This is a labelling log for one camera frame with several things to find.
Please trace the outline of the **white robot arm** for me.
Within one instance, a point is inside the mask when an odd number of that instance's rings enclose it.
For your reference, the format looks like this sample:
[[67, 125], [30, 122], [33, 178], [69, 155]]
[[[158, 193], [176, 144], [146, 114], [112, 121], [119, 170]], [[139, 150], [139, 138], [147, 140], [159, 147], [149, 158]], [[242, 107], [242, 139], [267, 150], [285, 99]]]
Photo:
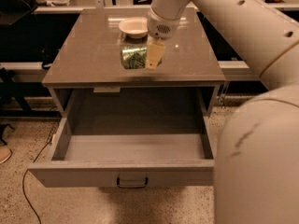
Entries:
[[214, 167], [215, 224], [299, 224], [297, 21], [261, 0], [152, 0], [149, 32], [194, 3], [264, 87], [222, 128]]

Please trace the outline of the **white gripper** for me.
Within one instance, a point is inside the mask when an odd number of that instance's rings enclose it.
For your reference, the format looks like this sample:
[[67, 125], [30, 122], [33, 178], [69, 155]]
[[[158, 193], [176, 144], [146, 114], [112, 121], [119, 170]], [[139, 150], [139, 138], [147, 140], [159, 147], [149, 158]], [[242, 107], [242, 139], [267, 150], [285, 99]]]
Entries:
[[[176, 32], [180, 23], [181, 13], [164, 11], [151, 7], [148, 13], [147, 27], [148, 34], [153, 38], [167, 40]], [[147, 45], [146, 67], [155, 69], [162, 59], [165, 51], [165, 44], [154, 40]]]

